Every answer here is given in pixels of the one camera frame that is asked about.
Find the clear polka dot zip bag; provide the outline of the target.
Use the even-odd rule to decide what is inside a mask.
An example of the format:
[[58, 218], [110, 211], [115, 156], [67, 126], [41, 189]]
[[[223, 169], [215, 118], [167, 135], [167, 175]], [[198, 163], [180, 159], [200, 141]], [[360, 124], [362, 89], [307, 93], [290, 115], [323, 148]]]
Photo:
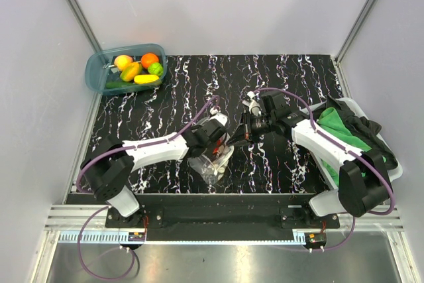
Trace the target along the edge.
[[199, 156], [187, 159], [189, 167], [197, 172], [209, 186], [218, 183], [225, 175], [229, 160], [235, 150], [234, 146], [227, 146], [227, 141], [224, 146], [225, 149], [217, 156], [205, 156], [201, 153]]

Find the green fake lime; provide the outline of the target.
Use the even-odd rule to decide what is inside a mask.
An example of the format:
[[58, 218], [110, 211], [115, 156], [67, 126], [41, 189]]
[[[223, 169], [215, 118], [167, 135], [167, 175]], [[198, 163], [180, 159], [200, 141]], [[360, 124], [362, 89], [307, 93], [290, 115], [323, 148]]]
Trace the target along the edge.
[[161, 63], [155, 62], [155, 63], [152, 63], [151, 65], [149, 65], [148, 73], [161, 78], [163, 73], [164, 73], [164, 68], [161, 65]]

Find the yellow fake banana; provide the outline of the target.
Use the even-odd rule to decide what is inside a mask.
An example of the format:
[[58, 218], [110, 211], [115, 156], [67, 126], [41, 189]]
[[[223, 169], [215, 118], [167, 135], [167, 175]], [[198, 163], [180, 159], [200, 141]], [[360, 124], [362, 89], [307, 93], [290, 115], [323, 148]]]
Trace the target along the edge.
[[147, 85], [158, 81], [160, 78], [154, 74], [140, 74], [134, 77], [133, 81], [137, 85]]

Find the orange fake fruit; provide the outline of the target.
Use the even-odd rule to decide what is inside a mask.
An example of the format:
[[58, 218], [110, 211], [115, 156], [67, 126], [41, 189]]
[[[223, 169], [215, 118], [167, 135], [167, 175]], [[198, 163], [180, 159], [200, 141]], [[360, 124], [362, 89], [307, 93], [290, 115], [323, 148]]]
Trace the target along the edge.
[[148, 69], [150, 65], [157, 62], [159, 62], [159, 57], [152, 52], [144, 54], [140, 59], [140, 63], [144, 69]]

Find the yellow green fake mango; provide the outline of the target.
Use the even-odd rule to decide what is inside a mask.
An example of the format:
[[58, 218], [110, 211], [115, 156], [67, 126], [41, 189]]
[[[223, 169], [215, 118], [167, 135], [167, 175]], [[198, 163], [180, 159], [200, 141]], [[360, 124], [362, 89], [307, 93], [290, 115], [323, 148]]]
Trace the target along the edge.
[[131, 82], [135, 76], [140, 75], [141, 71], [142, 66], [138, 62], [133, 62], [123, 69], [120, 79], [124, 82]]

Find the dark green fake cucumber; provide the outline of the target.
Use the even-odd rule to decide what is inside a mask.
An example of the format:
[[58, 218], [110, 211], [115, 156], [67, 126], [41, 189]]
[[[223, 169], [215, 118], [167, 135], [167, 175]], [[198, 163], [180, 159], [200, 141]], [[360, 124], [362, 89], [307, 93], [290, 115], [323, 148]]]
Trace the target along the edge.
[[105, 84], [105, 89], [120, 89], [124, 87], [130, 87], [134, 84], [132, 82], [107, 82]]

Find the yellow fake fruit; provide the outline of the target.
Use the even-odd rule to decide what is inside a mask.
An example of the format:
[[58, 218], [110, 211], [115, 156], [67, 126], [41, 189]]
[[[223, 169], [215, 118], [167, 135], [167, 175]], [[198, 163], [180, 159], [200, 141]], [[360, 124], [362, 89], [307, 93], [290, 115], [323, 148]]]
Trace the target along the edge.
[[125, 69], [129, 64], [133, 63], [133, 58], [128, 55], [119, 55], [114, 59], [114, 66], [122, 71]]

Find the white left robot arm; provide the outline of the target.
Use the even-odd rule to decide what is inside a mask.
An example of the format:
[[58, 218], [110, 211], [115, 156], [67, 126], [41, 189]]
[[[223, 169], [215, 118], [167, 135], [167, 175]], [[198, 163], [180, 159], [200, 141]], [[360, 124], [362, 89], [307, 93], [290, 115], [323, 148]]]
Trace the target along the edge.
[[169, 160], [186, 159], [205, 177], [216, 177], [219, 166], [233, 152], [226, 147], [227, 116], [216, 114], [204, 118], [180, 133], [143, 141], [106, 141], [105, 151], [90, 157], [81, 166], [95, 199], [105, 201], [120, 214], [128, 227], [142, 222], [143, 211], [132, 190], [127, 187], [129, 175], [144, 167]]

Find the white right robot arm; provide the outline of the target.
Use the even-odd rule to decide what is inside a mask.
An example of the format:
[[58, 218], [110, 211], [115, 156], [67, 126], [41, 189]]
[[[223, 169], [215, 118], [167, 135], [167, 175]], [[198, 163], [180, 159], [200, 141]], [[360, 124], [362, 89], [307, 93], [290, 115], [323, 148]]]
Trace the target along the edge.
[[301, 220], [307, 227], [316, 227], [326, 215], [348, 213], [361, 217], [377, 214], [375, 208], [390, 201], [383, 212], [395, 207], [392, 184], [383, 156], [375, 151], [363, 151], [338, 139], [321, 128], [313, 118], [310, 106], [294, 111], [284, 97], [288, 91], [266, 87], [250, 91], [250, 101], [244, 103], [240, 124], [228, 140], [231, 146], [254, 144], [268, 133], [285, 137], [326, 162], [339, 175], [337, 188], [322, 192], [309, 200], [301, 210]]

